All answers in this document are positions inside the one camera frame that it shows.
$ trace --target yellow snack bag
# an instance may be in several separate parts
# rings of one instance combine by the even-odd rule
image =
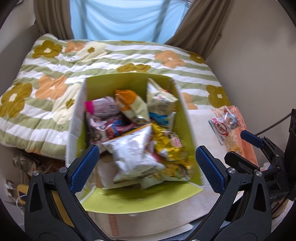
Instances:
[[[133,123],[142,125],[150,121],[147,104],[131,90],[115,90],[119,110]]]
[[[164,158],[159,158],[159,163],[163,164],[166,168],[157,173],[143,177],[139,180],[141,189],[146,189],[153,185],[162,183],[164,181],[189,181],[190,177],[186,172],[186,168],[175,162],[167,161]]]
[[[152,123],[152,131],[157,154],[168,161],[179,161],[178,164],[188,166],[188,153],[175,132],[168,131],[155,122]]]

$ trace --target window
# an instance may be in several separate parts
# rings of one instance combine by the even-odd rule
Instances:
[[[187,0],[71,0],[75,39],[164,43],[189,8]]]

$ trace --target candy package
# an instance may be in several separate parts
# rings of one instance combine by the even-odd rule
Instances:
[[[122,114],[102,120],[100,117],[86,112],[86,119],[89,125],[91,143],[99,146],[101,152],[105,151],[101,143],[119,137],[137,127],[133,123],[127,123]]]
[[[120,111],[134,124],[150,121],[147,104],[131,90],[115,90],[115,101]]]
[[[114,99],[109,96],[97,100],[86,101],[85,108],[87,112],[100,117],[102,120],[120,113]]]
[[[148,78],[147,105],[150,118],[169,130],[172,129],[178,99]]]
[[[168,161],[182,162],[187,160],[188,153],[176,133],[164,129],[155,122],[152,123],[152,131],[157,154]]]
[[[224,143],[231,130],[241,126],[235,115],[227,107],[224,107],[222,117],[209,119],[209,123],[221,144]]]
[[[165,166],[165,169],[157,173],[148,175],[139,180],[141,189],[146,189],[153,185],[162,183],[164,181],[189,181],[190,177],[187,174],[186,168],[175,162],[167,161],[159,157],[157,161]]]
[[[113,154],[113,160],[118,167],[114,183],[144,177],[165,169],[165,166],[157,162],[151,153],[145,151],[151,132],[151,124],[147,124],[103,143],[103,146]]]

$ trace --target cardboard box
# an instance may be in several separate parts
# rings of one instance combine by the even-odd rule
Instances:
[[[194,165],[196,174],[190,180],[190,183],[166,181],[146,190],[124,188],[104,190],[96,187],[90,192],[91,187],[86,185],[84,190],[77,194],[77,197],[80,200],[84,198],[83,207],[88,212],[108,214],[147,212],[178,203],[203,190],[200,187],[203,184],[201,170],[195,161],[195,139],[192,137],[193,131],[185,102],[174,81],[170,77],[163,75],[128,72],[87,78],[79,93],[70,124],[66,166],[69,166],[87,148],[84,102],[105,96],[114,97],[115,89],[135,91],[146,101],[147,80],[149,77],[162,88],[170,89],[170,92],[178,98],[173,131],[179,135],[182,144],[188,150],[189,159]]]

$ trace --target floral comforter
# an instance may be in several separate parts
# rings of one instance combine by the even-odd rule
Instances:
[[[61,41],[46,34],[1,96],[1,143],[65,159],[70,120],[85,78],[132,71],[174,78],[188,109],[230,105],[215,75],[195,53],[151,42]]]

